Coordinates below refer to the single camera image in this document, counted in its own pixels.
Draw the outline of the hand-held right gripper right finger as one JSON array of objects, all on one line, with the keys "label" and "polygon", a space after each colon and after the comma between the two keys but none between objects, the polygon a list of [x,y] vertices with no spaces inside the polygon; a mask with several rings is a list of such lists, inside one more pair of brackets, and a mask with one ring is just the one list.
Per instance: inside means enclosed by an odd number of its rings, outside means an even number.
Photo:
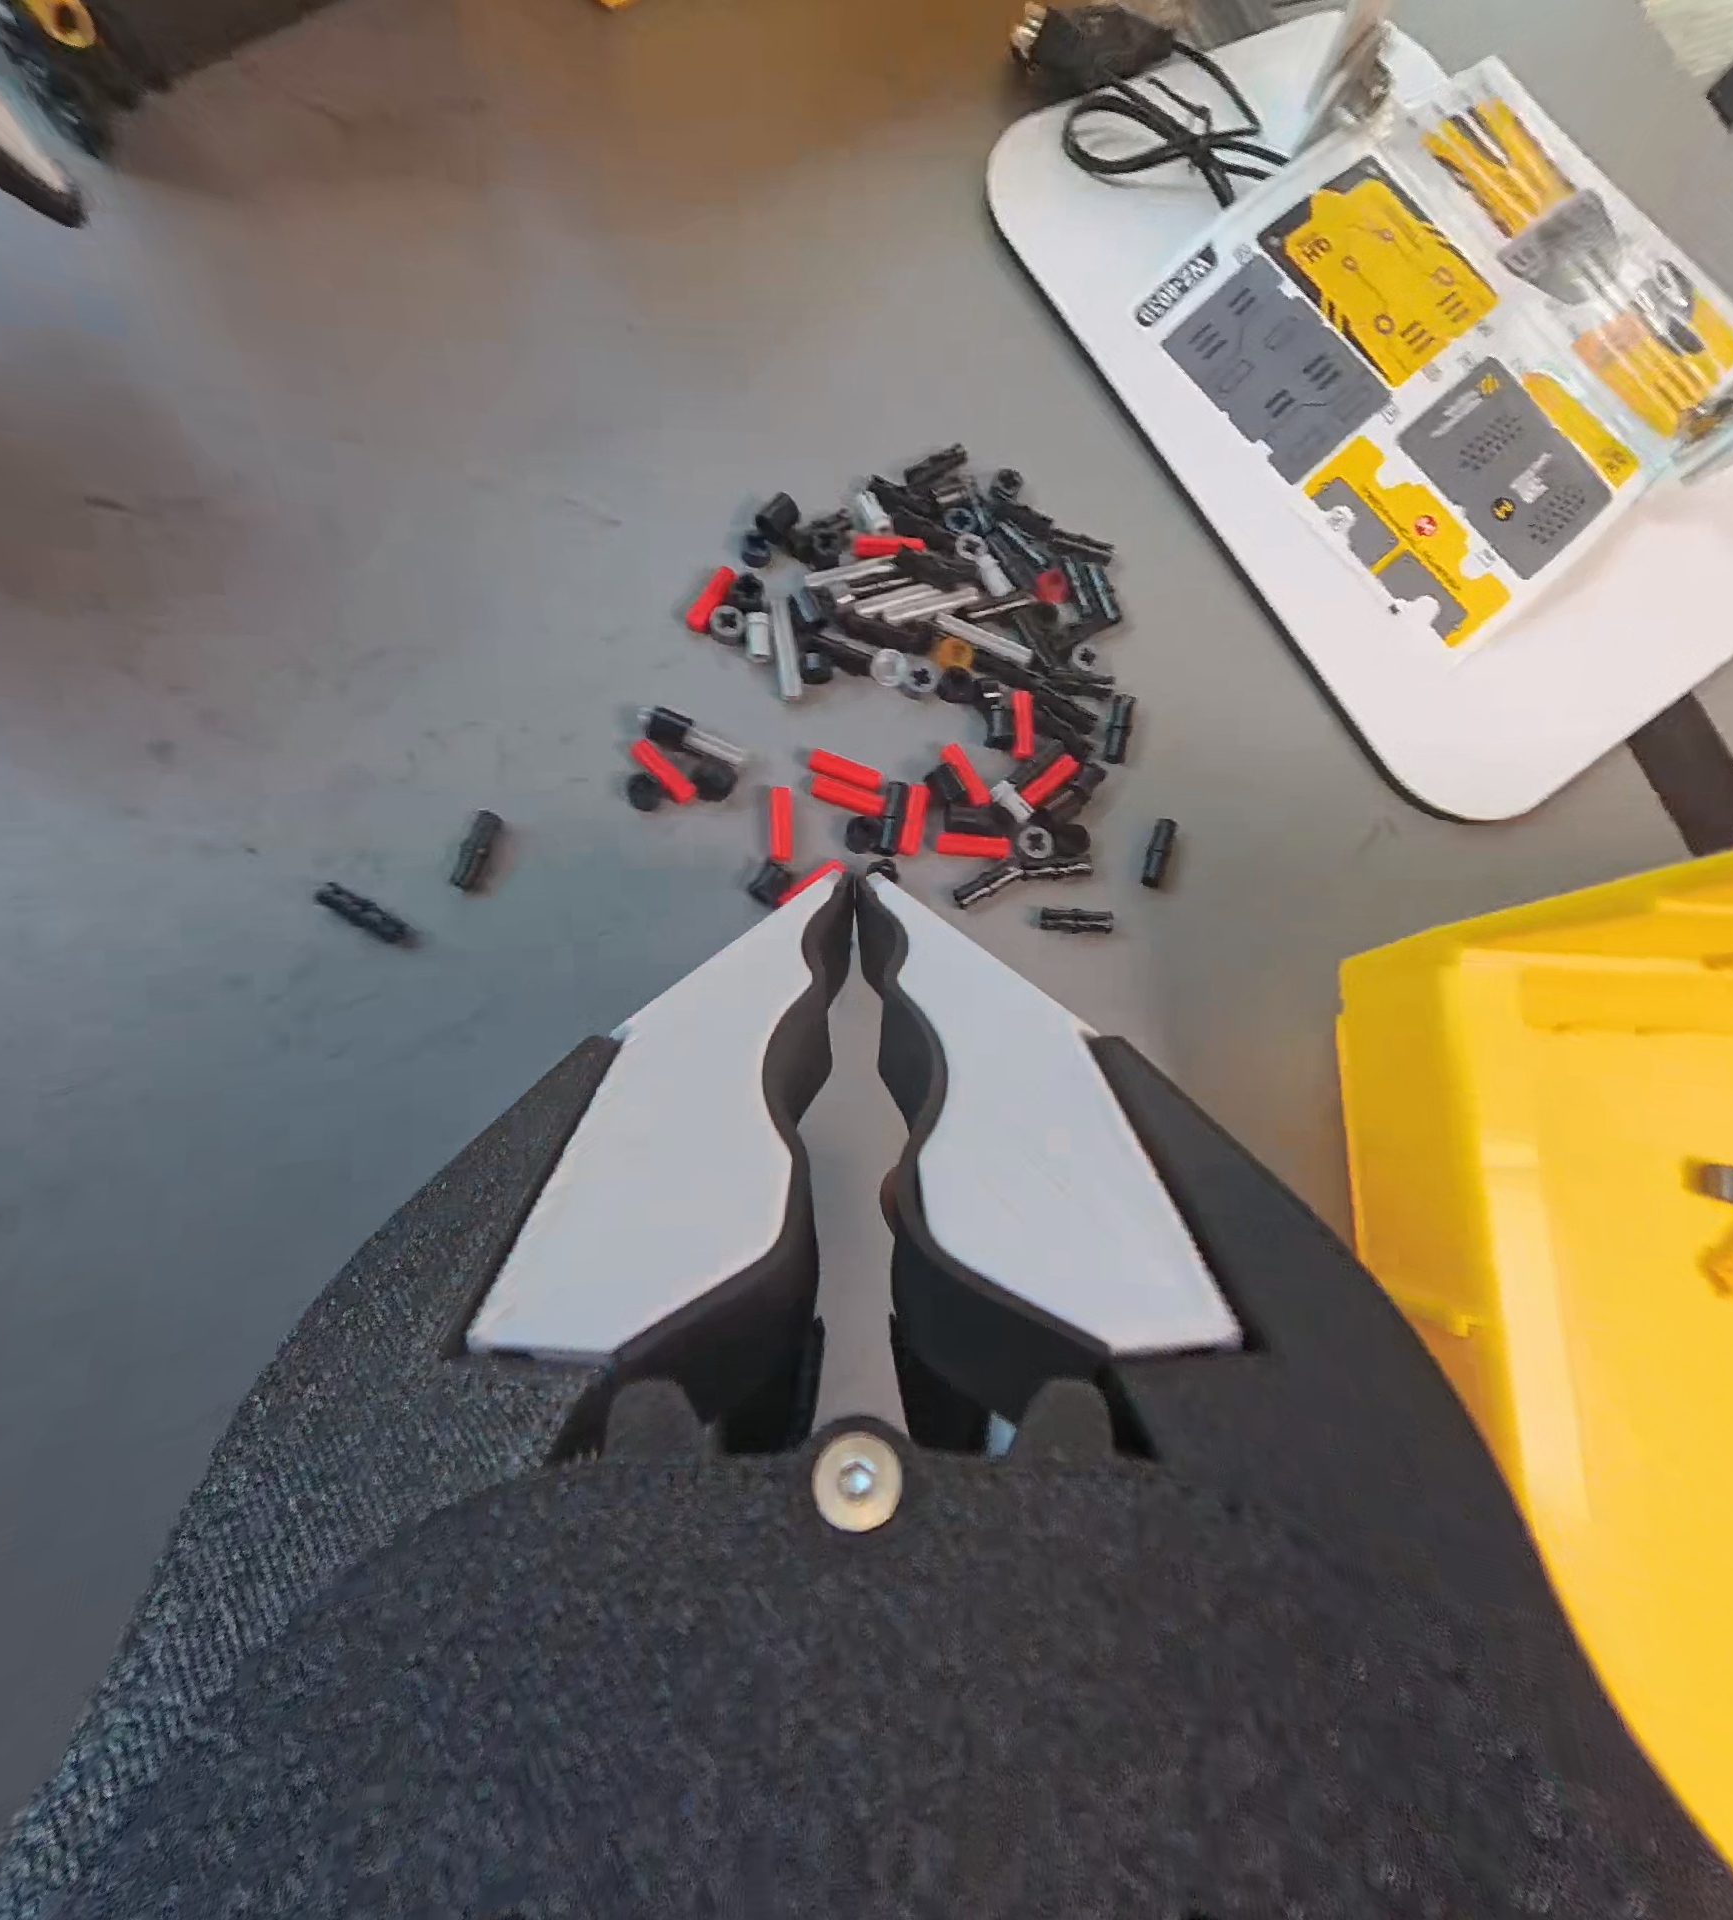
[{"label": "hand-held right gripper right finger", "polygon": [[1132,1453],[1121,1371],[1244,1347],[1102,1039],[891,877],[855,890],[879,994],[879,1076],[906,1125],[883,1204],[888,1345],[908,1436],[977,1454],[1055,1382],[1080,1382]]}]

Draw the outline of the pile of small lego pins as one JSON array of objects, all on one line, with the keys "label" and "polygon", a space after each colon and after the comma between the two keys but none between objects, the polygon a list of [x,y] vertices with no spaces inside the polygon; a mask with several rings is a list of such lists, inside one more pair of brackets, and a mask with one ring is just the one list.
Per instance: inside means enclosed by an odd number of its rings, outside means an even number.
[{"label": "pile of small lego pins", "polygon": [[681,633],[742,663],[785,716],[859,686],[917,708],[920,744],[888,765],[811,741],[770,773],[657,701],[623,739],[618,795],[640,817],[753,799],[742,890],[766,913],[842,869],[897,883],[933,861],[960,915],[1035,897],[1030,929],[1102,944],[1122,917],[1083,895],[1108,864],[1093,819],[1141,716],[1102,651],[1125,622],[1116,562],[962,443],[831,508],[765,494],[681,601]]}]

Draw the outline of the yellow lego vehicle model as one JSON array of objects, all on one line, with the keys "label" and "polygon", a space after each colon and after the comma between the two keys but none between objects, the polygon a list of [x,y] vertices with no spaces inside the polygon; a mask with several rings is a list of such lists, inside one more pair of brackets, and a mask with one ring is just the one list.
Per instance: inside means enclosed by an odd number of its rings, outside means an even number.
[{"label": "yellow lego vehicle model", "polygon": [[46,109],[123,111],[330,3],[0,3],[0,51]]}]

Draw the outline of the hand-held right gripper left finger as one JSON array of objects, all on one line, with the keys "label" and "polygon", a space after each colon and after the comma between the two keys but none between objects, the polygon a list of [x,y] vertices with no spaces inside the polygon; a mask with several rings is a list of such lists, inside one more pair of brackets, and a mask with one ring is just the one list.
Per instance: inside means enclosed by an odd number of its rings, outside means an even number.
[{"label": "hand-held right gripper left finger", "polygon": [[676,1386],[733,1453],[811,1424],[825,1331],[801,1123],[831,1075],[855,878],[811,878],[609,1039],[464,1329],[473,1356]]}]

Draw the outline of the white flat board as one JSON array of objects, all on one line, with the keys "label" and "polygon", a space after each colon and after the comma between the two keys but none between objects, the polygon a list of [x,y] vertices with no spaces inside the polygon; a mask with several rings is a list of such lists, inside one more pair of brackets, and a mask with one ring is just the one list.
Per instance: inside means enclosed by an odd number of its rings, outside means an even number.
[{"label": "white flat board", "polygon": [[1202,52],[1141,12],[1028,7],[1023,68],[1061,100],[988,157],[994,224],[1379,768],[1416,805],[1503,823],[1542,805],[1733,661],[1733,401],[1584,565],[1478,649],[1353,594],[1263,500],[1212,408],[1131,309],[1214,222],[1332,132],[1452,77],[1350,4]]}]

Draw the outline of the lego sticker sheet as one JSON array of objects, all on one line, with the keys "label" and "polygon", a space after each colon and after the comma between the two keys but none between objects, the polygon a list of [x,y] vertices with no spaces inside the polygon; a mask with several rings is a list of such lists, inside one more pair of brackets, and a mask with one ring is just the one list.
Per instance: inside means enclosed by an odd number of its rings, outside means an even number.
[{"label": "lego sticker sheet", "polygon": [[1733,401],[1733,297],[1498,59],[1287,160],[1128,318],[1322,573],[1450,658]]}]

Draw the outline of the yellow plastic storage bin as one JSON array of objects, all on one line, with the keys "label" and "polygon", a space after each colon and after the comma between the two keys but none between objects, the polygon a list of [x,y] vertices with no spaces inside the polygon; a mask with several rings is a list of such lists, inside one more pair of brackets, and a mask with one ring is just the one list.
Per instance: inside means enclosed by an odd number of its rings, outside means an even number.
[{"label": "yellow plastic storage bin", "polygon": [[1714,1044],[1733,1044],[1733,853],[1341,966],[1359,1259],[1733,1864],[1733,1302],[1700,1273],[1692,1185]]}]

